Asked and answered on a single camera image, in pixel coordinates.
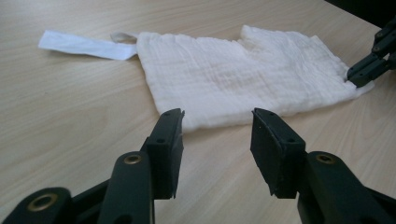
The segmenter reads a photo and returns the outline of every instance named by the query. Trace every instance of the white cloth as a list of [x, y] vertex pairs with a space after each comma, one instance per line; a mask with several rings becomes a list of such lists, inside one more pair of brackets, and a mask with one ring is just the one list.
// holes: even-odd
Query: white cloth
[[347, 66], [317, 36], [244, 26], [238, 41], [140, 33], [137, 54], [160, 113], [186, 111], [183, 130], [280, 116], [357, 98], [370, 90], [347, 80]]

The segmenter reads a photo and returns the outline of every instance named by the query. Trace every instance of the light wood surface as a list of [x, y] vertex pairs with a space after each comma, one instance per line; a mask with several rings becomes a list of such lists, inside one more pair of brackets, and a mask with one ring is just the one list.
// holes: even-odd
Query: light wood surface
[[[348, 65], [369, 53], [379, 30], [321, 0], [0, 1], [0, 220], [38, 189], [76, 195], [108, 179], [116, 158], [139, 150], [159, 117], [137, 57], [38, 49], [44, 30], [231, 40], [243, 24], [317, 35]], [[365, 186], [395, 198], [395, 101], [388, 72], [359, 99], [285, 121], [307, 151], [341, 157]], [[177, 197], [156, 201], [157, 223], [301, 223], [296, 200], [270, 196], [250, 132], [245, 125], [186, 133]]]

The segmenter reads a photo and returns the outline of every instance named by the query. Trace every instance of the white tag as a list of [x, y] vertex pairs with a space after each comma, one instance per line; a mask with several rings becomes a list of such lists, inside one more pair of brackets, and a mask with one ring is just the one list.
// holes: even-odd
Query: white tag
[[137, 53], [136, 45], [94, 40], [57, 31], [46, 31], [41, 37], [38, 47], [114, 60], [127, 60]]

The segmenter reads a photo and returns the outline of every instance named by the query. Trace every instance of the table surface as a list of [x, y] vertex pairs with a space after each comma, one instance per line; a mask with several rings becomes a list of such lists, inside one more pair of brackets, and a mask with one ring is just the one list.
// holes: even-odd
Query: table surface
[[[117, 31], [235, 40], [243, 24], [317, 35], [347, 65], [378, 27], [320, 0], [0, 2], [0, 219], [46, 187], [76, 195], [137, 151], [159, 114], [138, 57], [111, 61], [37, 47], [44, 30], [95, 39]], [[360, 98], [285, 118], [306, 150], [341, 157], [367, 187], [396, 197], [396, 76]], [[301, 223], [296, 200], [270, 196], [249, 151], [251, 125], [185, 133], [177, 197], [164, 223]]]

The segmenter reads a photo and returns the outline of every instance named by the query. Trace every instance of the metal rivet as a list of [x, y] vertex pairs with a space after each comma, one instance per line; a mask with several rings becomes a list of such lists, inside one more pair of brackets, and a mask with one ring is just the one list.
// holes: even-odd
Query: metal rivet
[[47, 193], [32, 200], [27, 209], [31, 212], [39, 212], [51, 207], [58, 199], [58, 195], [54, 193]]
[[131, 156], [125, 157], [125, 159], [124, 159], [124, 162], [129, 165], [136, 164], [140, 161], [142, 161], [142, 157], [139, 155], [131, 155]]
[[335, 159], [325, 154], [317, 155], [317, 160], [326, 164], [335, 164]]

